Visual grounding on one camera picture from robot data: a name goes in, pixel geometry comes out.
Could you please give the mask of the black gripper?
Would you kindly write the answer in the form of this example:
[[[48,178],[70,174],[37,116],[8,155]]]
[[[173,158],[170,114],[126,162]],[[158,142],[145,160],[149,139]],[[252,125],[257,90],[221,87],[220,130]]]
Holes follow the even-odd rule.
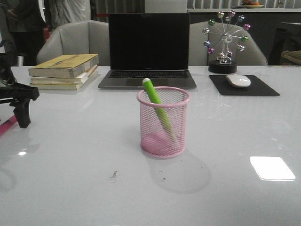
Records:
[[[21,128],[27,128],[31,123],[29,114],[30,100],[35,101],[40,96],[37,87],[15,83],[9,89],[0,89],[0,103],[11,103],[16,120]]]

